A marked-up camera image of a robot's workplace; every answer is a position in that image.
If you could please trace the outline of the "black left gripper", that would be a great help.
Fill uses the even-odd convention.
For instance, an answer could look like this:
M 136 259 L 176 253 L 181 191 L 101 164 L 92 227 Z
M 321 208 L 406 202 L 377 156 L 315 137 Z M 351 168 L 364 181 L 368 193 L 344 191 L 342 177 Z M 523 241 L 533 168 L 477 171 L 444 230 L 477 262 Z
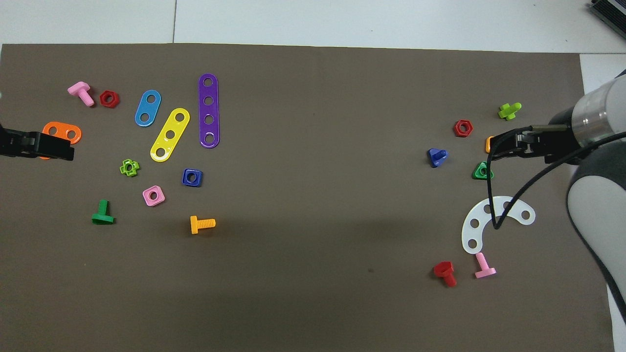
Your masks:
M 52 148 L 38 150 L 34 147 L 35 140 L 39 148 Z M 23 132 L 20 130 L 5 129 L 0 125 L 0 154 L 8 157 L 25 157 L 42 159 L 60 159 L 73 161 L 75 149 L 71 142 L 64 138 L 38 132 Z

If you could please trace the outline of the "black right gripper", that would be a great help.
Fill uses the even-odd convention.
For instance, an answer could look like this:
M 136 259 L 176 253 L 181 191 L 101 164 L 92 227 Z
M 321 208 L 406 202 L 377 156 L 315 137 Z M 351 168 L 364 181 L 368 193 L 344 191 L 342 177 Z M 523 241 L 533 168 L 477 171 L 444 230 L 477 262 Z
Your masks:
M 527 145 L 518 146 L 518 139 L 531 132 L 531 151 Z M 519 157 L 542 157 L 545 163 L 577 151 L 581 145 L 577 141 L 571 125 L 534 125 L 533 128 L 512 129 L 491 138 L 492 161 Z

